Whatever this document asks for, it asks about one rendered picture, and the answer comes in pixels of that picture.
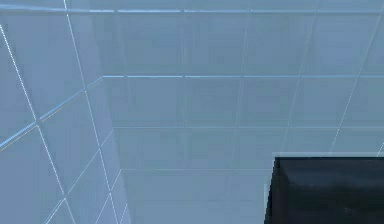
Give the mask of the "black cabinet with white top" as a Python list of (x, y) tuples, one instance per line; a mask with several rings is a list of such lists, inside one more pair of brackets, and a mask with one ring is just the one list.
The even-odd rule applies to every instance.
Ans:
[(384, 157), (275, 157), (263, 224), (384, 224)]

